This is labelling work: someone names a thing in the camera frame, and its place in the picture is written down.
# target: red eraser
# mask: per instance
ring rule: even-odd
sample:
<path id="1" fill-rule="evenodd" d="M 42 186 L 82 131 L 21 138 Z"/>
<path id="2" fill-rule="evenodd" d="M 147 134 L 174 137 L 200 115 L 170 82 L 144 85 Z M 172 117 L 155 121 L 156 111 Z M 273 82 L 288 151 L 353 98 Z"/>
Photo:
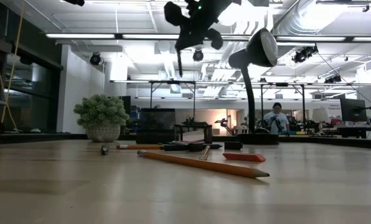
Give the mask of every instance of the red eraser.
<path id="1" fill-rule="evenodd" d="M 224 152 L 223 156 L 230 160 L 265 162 L 266 158 L 262 154 L 245 154 L 245 153 L 229 153 Z"/>

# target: rope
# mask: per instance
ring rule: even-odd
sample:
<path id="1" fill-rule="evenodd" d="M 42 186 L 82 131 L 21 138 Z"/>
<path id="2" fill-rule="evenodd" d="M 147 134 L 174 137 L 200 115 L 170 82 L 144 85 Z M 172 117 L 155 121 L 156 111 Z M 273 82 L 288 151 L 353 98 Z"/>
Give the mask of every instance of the rope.
<path id="1" fill-rule="evenodd" d="M 11 69 L 11 74 L 10 74 L 9 86 L 8 86 L 8 89 L 7 89 L 7 94 L 4 95 L 5 104 L 6 105 L 4 106 L 3 114 L 2 114 L 2 118 L 1 118 L 1 122 L 3 123 L 4 122 L 5 115 L 6 115 L 6 109 L 7 109 L 8 112 L 9 112 L 10 119 L 11 119 L 11 121 L 12 121 L 15 129 L 17 129 L 17 125 L 16 125 L 16 122 L 14 121 L 14 118 L 12 117 L 10 106 L 9 106 L 9 92 L 10 92 L 11 83 L 12 83 L 12 77 L 14 75 L 14 69 L 15 69 L 15 64 L 16 64 L 16 55 L 17 55 L 17 51 L 18 51 L 19 38 L 21 36 L 21 28 L 22 28 L 22 20 L 24 18 L 25 3 L 26 3 L 25 0 L 23 0 L 23 2 L 22 2 L 22 10 L 21 10 L 21 17 L 20 17 L 20 21 L 19 21 L 19 28 L 18 28 L 16 48 L 14 50 L 14 61 L 13 61 L 13 64 L 12 64 L 12 69 Z M 0 87 L 1 87 L 2 92 L 4 94 L 4 83 L 3 83 L 3 80 L 2 80 L 1 71 L 0 71 Z"/>
<path id="2" fill-rule="evenodd" d="M 12 122 L 14 124 L 15 129 L 17 129 L 17 126 L 16 126 L 16 124 L 15 124 L 13 118 L 12 118 L 11 111 L 9 109 L 9 94 L 10 94 L 10 88 L 11 88 L 11 83 L 12 83 L 12 77 L 14 76 L 14 69 L 16 67 L 16 60 L 17 60 L 16 56 L 17 56 L 17 52 L 18 52 L 19 38 L 21 36 L 21 28 L 22 28 L 22 21 L 24 19 L 24 12 L 25 12 L 25 0 L 22 1 L 22 9 L 21 9 L 21 16 L 20 16 L 20 19 L 19 19 L 19 27 L 18 27 L 16 48 L 14 50 L 14 59 L 13 59 L 13 62 L 12 62 L 11 74 L 10 74 L 10 79 L 9 79 L 9 86 L 7 88 L 6 105 L 3 109 L 3 114 L 2 114 L 2 118 L 1 118 L 1 122 L 3 123 L 5 115 L 6 115 L 6 108 L 8 108 L 8 112 L 9 112 L 10 118 L 12 119 Z"/>

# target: black desk lamp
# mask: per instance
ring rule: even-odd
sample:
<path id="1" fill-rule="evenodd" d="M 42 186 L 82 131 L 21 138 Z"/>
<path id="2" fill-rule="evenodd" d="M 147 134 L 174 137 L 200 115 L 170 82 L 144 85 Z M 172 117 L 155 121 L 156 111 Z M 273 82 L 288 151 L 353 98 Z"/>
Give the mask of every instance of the black desk lamp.
<path id="1" fill-rule="evenodd" d="M 241 69 L 248 96 L 249 133 L 238 135 L 244 144 L 278 144 L 277 134 L 256 133 L 255 131 L 255 97 L 248 73 L 248 66 L 251 63 L 261 67 L 276 66 L 277 56 L 278 46 L 275 38 L 263 28 L 251 37 L 245 49 L 231 54 L 228 60 L 231 67 Z"/>

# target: plant pot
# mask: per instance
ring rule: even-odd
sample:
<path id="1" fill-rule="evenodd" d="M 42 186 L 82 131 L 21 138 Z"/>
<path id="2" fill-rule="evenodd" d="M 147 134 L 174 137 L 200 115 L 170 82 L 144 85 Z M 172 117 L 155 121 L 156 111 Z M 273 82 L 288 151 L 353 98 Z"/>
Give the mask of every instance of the plant pot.
<path id="1" fill-rule="evenodd" d="M 120 125 L 101 125 L 86 129 L 87 138 L 93 142 L 113 142 L 119 138 Z"/>

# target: person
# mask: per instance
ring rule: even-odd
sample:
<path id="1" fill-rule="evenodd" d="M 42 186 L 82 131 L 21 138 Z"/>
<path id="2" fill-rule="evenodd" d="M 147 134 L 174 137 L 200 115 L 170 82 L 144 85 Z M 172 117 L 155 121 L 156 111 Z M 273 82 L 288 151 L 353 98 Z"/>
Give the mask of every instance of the person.
<path id="1" fill-rule="evenodd" d="M 282 109 L 281 103 L 275 103 L 273 105 L 273 111 L 266 114 L 263 119 L 267 123 L 270 123 L 271 119 L 277 119 L 281 123 L 281 126 L 283 127 L 283 131 L 288 132 L 289 131 L 289 121 L 288 121 L 288 118 L 286 117 L 286 115 L 284 113 L 281 113 L 281 109 Z M 271 124 L 270 133 L 271 134 L 278 134 L 278 132 L 279 132 L 279 130 L 278 130 L 277 124 L 274 121 Z"/>

